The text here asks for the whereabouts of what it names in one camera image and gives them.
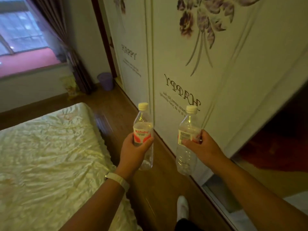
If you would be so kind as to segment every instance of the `pant leg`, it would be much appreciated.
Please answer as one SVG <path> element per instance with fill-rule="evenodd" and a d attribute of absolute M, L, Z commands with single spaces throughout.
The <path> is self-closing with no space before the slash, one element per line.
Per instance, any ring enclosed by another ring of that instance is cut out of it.
<path fill-rule="evenodd" d="M 193 222 L 183 218 L 176 223 L 174 231 L 202 231 L 202 229 L 199 229 Z"/>

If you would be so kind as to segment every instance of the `white bottle cap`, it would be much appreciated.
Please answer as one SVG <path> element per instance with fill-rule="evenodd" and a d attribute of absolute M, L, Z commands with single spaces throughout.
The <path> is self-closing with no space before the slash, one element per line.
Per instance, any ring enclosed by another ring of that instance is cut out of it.
<path fill-rule="evenodd" d="M 196 105 L 187 105 L 186 106 L 186 112 L 187 113 L 194 113 L 196 114 L 198 110 L 198 107 Z"/>
<path fill-rule="evenodd" d="M 148 103 L 139 103 L 138 104 L 138 109 L 140 110 L 140 111 L 144 111 L 144 110 L 147 110 L 148 109 Z"/>

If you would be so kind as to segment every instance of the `trash can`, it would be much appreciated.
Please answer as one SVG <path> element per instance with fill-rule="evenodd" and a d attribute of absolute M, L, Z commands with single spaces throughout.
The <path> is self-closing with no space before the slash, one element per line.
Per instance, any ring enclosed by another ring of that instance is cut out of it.
<path fill-rule="evenodd" d="M 100 73 L 97 76 L 97 79 L 105 91 L 110 91 L 113 89 L 113 77 L 111 73 L 108 72 Z"/>

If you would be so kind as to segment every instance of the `shiny satin bed sheet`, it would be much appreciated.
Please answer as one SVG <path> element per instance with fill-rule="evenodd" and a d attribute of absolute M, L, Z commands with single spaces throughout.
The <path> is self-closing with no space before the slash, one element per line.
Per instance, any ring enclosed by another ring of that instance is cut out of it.
<path fill-rule="evenodd" d="M 58 230 L 115 166 L 79 103 L 0 132 L 0 230 Z M 124 196 L 110 230 L 140 230 Z"/>

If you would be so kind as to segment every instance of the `white sock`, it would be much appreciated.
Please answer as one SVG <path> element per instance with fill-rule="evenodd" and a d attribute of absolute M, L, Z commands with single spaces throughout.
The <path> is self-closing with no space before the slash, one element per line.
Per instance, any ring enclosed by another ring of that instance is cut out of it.
<path fill-rule="evenodd" d="M 180 219 L 188 219 L 189 217 L 189 208 L 188 208 L 188 202 L 184 196 L 180 196 L 177 199 L 177 219 L 176 221 L 179 221 Z"/>

